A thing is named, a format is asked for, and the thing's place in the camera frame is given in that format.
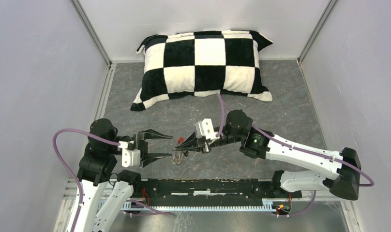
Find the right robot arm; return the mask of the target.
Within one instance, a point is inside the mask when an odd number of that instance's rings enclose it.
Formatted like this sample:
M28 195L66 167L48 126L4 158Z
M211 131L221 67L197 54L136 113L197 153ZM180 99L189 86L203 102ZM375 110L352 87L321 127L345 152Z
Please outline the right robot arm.
M209 153L212 148L239 142L239 151L253 159L275 160L304 168L304 171L274 172L270 192L275 197L301 190L329 191L350 201L359 198L361 162L357 151L314 148L258 129L242 110L230 111L223 128L206 118L195 123L195 131L175 151Z

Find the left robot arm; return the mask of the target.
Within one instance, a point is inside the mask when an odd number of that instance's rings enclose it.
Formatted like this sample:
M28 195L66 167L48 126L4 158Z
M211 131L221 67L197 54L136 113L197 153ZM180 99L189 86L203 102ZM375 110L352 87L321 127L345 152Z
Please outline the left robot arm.
M170 156L168 153L149 153L147 140L172 139L172 136L153 129L142 130L133 136L118 136L118 129L106 118L92 122L87 136L88 143L75 175L78 199L66 230L107 232L127 200L142 192L141 175L125 169L117 174L110 196L99 206L117 164L116 156L121 156L124 168L145 167Z

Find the metal keyring with red handle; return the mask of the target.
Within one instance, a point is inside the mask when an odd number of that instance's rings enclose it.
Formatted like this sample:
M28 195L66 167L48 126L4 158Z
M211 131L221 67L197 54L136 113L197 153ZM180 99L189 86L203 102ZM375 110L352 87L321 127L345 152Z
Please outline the metal keyring with red handle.
M172 155L172 163L174 165L180 166L180 164L183 161L183 158L188 156L188 151L175 151L175 153Z

